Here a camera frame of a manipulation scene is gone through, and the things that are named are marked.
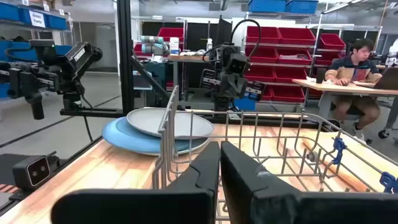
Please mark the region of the metal shelf with blue bins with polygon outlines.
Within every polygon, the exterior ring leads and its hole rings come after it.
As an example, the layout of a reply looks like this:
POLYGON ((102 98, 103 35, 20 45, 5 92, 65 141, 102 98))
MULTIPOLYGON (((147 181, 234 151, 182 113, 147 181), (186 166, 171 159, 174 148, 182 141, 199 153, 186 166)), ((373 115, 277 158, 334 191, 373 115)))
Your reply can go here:
POLYGON ((5 54, 8 48, 27 49, 30 39, 42 39, 43 33, 57 32, 62 37, 73 32, 70 13, 52 9, 53 0, 0 0, 0 61, 15 62, 15 58, 36 60, 34 50, 5 54))

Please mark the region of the white box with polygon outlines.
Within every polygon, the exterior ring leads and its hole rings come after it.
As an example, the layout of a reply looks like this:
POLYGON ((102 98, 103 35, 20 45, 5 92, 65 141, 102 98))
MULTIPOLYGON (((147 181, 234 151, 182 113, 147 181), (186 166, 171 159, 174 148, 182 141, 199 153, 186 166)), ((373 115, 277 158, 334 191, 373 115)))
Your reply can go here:
POLYGON ((179 55, 180 53, 180 42, 178 37, 171 37, 169 39, 170 55, 179 55))

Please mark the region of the metal shelf with red bins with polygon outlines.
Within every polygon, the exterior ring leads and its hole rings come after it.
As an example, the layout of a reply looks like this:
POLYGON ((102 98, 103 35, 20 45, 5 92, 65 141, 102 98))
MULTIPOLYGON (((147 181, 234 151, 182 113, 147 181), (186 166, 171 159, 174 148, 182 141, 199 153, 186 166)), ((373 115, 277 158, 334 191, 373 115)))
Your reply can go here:
POLYGON ((264 103, 303 105, 308 90, 293 79, 308 79, 319 68, 327 68, 345 54, 346 45, 337 33, 325 31, 320 22, 311 23, 310 14, 249 12, 248 19, 261 25, 247 25, 242 32, 244 53, 251 56, 245 77, 266 85, 264 103))

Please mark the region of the wooden desk with grey legs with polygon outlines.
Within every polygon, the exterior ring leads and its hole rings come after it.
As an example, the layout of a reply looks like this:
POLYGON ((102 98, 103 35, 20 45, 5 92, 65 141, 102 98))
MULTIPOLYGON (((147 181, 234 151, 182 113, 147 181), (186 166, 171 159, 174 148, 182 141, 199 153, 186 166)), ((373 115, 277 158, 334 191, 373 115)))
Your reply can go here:
POLYGON ((328 119, 331 102, 335 95, 360 95, 360 96, 398 96, 398 90, 372 89, 357 86, 350 83, 347 86, 335 85, 333 83, 316 83, 311 80, 293 79, 293 82, 300 86, 322 91, 323 95, 318 104, 318 115, 328 119))

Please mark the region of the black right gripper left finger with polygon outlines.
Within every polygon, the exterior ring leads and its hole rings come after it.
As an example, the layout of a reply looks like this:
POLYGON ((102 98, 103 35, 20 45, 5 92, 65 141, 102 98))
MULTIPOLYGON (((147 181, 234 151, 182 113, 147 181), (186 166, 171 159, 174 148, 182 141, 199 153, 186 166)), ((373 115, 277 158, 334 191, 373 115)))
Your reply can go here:
POLYGON ((210 142, 166 188, 81 189, 58 199, 52 224, 215 224, 220 145, 210 142))

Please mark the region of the person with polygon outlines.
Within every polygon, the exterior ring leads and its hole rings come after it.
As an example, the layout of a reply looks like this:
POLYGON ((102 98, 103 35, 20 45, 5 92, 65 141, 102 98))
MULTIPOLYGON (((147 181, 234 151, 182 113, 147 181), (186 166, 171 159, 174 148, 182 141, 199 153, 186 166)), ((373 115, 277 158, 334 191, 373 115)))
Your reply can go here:
MULTIPOLYGON (((325 80, 335 85, 347 86, 353 82, 377 83, 382 77, 369 56, 374 48, 370 39, 358 39, 352 52, 335 60, 325 73, 325 80)), ((373 123, 380 115, 380 108, 375 98, 359 95, 338 95, 334 97, 333 117, 344 121, 348 110, 354 106, 362 113, 358 122, 353 125, 353 132, 360 140, 365 140, 363 128, 373 123)))

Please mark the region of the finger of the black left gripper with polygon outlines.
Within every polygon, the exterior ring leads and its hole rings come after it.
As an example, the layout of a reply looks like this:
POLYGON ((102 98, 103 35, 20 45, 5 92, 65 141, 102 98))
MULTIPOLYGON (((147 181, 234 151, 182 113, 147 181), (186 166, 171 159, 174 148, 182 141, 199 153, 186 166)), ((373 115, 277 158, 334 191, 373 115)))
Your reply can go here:
POLYGON ((223 77, 220 83, 220 96, 225 98, 234 98, 235 92, 234 77, 223 77))
POLYGON ((236 84, 236 97, 242 98, 246 92, 246 87, 248 85, 248 80, 242 77, 238 77, 235 79, 236 84))

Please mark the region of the blue plastic rack clip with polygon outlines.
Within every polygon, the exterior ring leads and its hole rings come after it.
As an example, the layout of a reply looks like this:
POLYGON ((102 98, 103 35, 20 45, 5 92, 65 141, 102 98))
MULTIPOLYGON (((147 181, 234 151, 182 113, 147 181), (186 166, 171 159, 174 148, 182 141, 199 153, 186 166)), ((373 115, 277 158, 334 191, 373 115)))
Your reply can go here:
POLYGON ((337 156, 333 159, 333 164, 338 165, 341 163, 343 157, 343 150, 346 149, 346 145, 342 138, 335 138, 333 148, 338 151, 337 156))
POLYGON ((379 182, 384 187, 384 193, 398 194, 398 177, 395 178, 392 174, 383 172, 379 182))

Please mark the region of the pale blue plate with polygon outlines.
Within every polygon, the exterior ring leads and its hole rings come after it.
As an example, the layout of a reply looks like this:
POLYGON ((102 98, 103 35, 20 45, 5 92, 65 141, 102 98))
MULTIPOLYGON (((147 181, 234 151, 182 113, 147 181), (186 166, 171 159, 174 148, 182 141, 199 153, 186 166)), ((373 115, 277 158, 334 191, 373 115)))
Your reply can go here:
MULTIPOLYGON (((193 140, 175 140, 175 148, 178 154, 185 154, 189 150, 195 151, 198 148, 201 148, 207 143, 207 138, 199 138, 193 140)), ((137 146, 135 146, 131 151, 150 155, 150 156, 158 156, 160 154, 160 138, 155 138, 151 140, 141 141, 137 146)))

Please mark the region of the grey plate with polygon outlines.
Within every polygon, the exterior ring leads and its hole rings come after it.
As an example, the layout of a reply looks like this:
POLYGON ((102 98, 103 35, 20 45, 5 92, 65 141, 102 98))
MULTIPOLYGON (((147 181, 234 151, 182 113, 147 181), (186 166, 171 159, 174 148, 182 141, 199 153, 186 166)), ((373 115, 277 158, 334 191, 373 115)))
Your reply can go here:
MULTIPOLYGON (((128 123, 143 133, 160 137, 158 128, 165 113, 165 108, 141 108, 127 114, 128 123)), ((174 118, 175 139, 205 138, 214 131, 214 126, 207 119, 196 114, 177 111, 174 118)))

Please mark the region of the large blue plate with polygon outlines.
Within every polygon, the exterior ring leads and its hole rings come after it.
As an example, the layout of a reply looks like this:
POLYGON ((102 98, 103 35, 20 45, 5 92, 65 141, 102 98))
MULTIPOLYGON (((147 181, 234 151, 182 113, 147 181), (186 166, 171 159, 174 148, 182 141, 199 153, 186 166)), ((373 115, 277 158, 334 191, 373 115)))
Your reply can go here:
MULTIPOLYGON (((103 138, 110 144, 131 151, 135 146, 137 146, 141 141, 151 140, 155 138, 160 138, 161 136, 152 136, 141 132, 140 130, 131 126, 126 117, 115 119, 114 121, 108 123, 102 131, 103 138)), ((193 136, 189 136, 187 139, 175 139, 175 140, 193 140, 193 136)))

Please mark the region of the black aluminium table frame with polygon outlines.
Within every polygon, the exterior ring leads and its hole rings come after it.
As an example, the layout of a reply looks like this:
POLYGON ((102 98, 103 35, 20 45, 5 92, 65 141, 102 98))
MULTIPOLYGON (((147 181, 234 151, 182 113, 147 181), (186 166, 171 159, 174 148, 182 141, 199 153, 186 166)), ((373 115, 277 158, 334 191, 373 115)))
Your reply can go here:
MULTIPOLYGON (((64 112, 71 112, 71 115, 77 116, 99 116, 99 117, 109 117, 109 118, 118 118, 124 115, 127 115, 127 112, 133 110, 133 99, 132 99, 132 68, 133 66, 138 66, 138 62, 132 61, 132 42, 131 42, 131 22, 127 20, 127 17, 131 15, 130 10, 130 0, 121 0, 121 2, 116 3, 117 5, 117 17, 118 17, 118 37, 120 38, 118 47, 121 48, 119 51, 119 69, 121 75, 121 93, 122 93, 122 102, 123 108, 122 110, 117 109, 106 109, 106 108, 94 108, 92 110, 88 110, 84 112, 82 109, 78 111, 77 109, 66 110, 64 112)), ((29 103, 33 103, 32 111, 34 118, 44 118, 43 106, 42 106, 42 97, 41 94, 38 92, 38 82, 35 80, 34 71, 30 67, 6 67, 5 63, 0 63, 0 73, 8 73, 9 81, 11 84, 11 96, 12 97, 20 97, 25 96, 24 94, 27 93, 27 96, 32 96, 33 101, 29 101, 29 103)), ((82 91, 78 91, 77 89, 77 96, 81 96, 83 94, 82 91)))

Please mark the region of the red storage bin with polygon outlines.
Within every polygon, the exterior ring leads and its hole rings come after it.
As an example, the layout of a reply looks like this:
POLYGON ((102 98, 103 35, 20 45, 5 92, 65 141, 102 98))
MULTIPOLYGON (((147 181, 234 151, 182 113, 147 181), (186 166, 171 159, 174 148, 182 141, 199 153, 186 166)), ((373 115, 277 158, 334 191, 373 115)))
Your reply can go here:
POLYGON ((162 27, 157 34, 158 37, 162 37, 164 41, 169 42, 172 37, 178 38, 179 42, 184 41, 184 29, 183 27, 162 27))

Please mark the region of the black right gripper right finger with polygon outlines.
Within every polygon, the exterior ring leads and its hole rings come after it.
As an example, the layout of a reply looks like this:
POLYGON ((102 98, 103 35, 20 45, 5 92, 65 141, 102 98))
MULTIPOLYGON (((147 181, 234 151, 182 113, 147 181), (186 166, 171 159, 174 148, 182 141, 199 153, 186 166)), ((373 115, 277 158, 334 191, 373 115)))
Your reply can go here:
POLYGON ((231 224, 398 224, 398 195, 302 192, 228 141, 221 182, 231 224))

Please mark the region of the laptop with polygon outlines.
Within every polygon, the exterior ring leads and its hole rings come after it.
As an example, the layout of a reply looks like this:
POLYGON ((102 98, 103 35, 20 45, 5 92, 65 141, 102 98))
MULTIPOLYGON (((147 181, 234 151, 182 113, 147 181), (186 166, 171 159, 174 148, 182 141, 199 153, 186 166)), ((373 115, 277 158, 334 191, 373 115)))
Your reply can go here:
POLYGON ((379 81, 374 85, 374 89, 398 90, 398 67, 387 68, 379 81))

